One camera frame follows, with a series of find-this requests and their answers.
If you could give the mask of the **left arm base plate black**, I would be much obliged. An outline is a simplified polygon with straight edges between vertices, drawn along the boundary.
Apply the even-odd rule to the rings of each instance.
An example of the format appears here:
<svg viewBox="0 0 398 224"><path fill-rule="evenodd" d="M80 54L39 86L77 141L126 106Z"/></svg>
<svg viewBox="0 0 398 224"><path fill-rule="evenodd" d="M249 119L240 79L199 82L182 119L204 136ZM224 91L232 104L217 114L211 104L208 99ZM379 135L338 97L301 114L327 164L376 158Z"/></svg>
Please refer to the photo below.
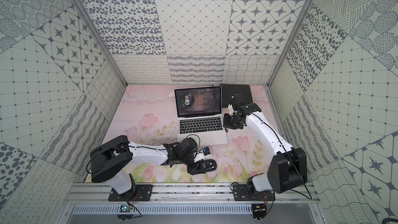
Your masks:
<svg viewBox="0 0 398 224"><path fill-rule="evenodd" d="M109 202L149 202L152 195L153 185L150 184L139 184L135 185L133 189L123 193L118 194L114 188L112 188L110 195L108 197Z"/></svg>

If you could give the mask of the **black wireless mouse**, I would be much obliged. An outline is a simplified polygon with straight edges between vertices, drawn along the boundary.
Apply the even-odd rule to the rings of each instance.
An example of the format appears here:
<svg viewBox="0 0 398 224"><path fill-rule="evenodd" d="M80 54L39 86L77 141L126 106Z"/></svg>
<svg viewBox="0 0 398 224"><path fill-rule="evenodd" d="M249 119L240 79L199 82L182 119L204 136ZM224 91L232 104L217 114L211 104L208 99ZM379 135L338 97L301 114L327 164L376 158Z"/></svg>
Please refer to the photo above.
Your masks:
<svg viewBox="0 0 398 224"><path fill-rule="evenodd" d="M204 171L204 173L212 172L217 169L217 163L215 160L212 159L203 160L200 164L201 170Z"/></svg>

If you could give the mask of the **silver laptop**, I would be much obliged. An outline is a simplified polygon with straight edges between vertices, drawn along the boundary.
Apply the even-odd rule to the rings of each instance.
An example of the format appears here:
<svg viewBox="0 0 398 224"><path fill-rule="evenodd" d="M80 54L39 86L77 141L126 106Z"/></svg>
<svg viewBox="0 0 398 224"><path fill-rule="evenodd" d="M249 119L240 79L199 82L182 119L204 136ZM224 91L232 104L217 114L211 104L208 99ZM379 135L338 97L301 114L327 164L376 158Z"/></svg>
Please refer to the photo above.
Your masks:
<svg viewBox="0 0 398 224"><path fill-rule="evenodd" d="M174 90L177 109L177 141L189 137L200 147L225 145L222 88L207 86Z"/></svg>

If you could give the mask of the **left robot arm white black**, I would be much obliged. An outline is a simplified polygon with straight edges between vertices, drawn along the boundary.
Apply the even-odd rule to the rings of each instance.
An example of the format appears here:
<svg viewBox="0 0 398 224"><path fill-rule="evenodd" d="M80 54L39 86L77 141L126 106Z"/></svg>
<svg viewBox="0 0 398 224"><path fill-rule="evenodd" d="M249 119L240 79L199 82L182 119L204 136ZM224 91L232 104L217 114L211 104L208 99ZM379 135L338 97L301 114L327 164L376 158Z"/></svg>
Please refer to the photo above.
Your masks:
<svg viewBox="0 0 398 224"><path fill-rule="evenodd" d="M94 148L86 170L93 183L106 183L118 194L134 190L134 179L124 168L129 164L156 164L169 166L183 164L190 175L206 174L217 168L216 161L208 159L208 147L199 148L197 135L189 135L180 142L161 146L139 145L126 135Z"/></svg>

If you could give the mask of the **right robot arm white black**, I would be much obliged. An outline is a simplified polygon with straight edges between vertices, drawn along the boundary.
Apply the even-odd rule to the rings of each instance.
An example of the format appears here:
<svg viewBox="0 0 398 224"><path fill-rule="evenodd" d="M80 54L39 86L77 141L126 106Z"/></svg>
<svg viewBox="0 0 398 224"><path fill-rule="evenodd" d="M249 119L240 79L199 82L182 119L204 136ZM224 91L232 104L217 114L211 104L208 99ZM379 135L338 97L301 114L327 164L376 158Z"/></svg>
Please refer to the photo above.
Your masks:
<svg viewBox="0 0 398 224"><path fill-rule="evenodd" d="M248 127L271 156L266 173L248 177L245 185L231 184L236 201L274 201L275 194L297 192L297 187L306 185L308 176L305 151L293 147L275 131L261 108L246 93L237 91L231 95L228 113L223 117L223 127L227 131Z"/></svg>

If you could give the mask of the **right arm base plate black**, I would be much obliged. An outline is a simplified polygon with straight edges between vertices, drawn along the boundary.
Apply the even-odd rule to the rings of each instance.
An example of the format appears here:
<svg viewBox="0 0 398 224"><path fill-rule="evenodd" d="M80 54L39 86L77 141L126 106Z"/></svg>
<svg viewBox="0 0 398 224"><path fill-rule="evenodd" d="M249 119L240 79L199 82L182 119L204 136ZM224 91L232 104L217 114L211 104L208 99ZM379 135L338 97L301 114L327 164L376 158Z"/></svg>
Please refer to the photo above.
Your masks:
<svg viewBox="0 0 398 224"><path fill-rule="evenodd" d="M275 201L275 194L272 190L256 191L253 187L246 184L232 183L230 189L233 193L234 201Z"/></svg>

